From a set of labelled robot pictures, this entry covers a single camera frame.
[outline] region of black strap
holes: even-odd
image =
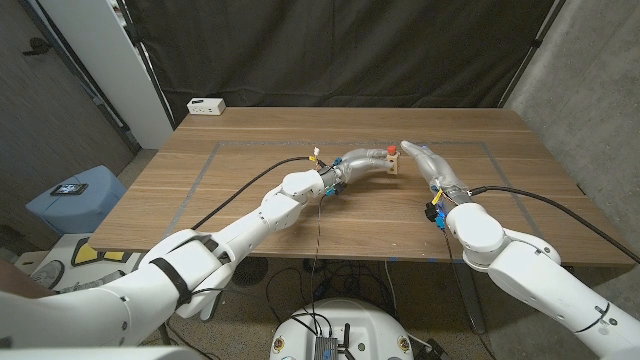
[[[173,265],[163,258],[153,259],[151,260],[151,263],[162,270],[169,280],[171,280],[173,286],[176,287],[176,290],[178,290],[178,303],[176,304],[176,309],[182,306],[182,304],[191,302],[191,291],[189,290],[187,283],[184,281],[182,276],[178,274],[178,271],[176,271]]]

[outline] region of white power strip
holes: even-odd
[[[194,115],[220,115],[226,108],[224,100],[217,98],[193,98],[187,107]]]

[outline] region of wooden block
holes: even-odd
[[[400,155],[398,152],[395,155],[387,155],[387,161],[393,162],[393,167],[387,170],[387,174],[398,175],[398,155]]]

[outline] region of wooden table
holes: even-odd
[[[99,250],[147,251],[189,228],[272,164],[311,155],[331,162],[355,148],[401,140],[428,144],[469,187],[507,185],[551,197],[621,239],[599,209],[520,117],[505,109],[228,108],[221,116],[189,115],[91,237]],[[200,230],[215,232],[255,209],[284,175],[308,161],[272,171]],[[371,173],[322,205],[321,258],[449,261],[442,233],[427,221],[432,195],[413,160],[398,175]],[[298,222],[271,235],[255,256],[312,257],[318,199]],[[542,235],[571,265],[631,264],[620,251],[542,202],[488,192],[475,201],[503,226]],[[461,246],[452,241],[455,259]]]

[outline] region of blue connector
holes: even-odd
[[[438,211],[438,217],[436,218],[436,225],[438,229],[444,230],[444,214]]]

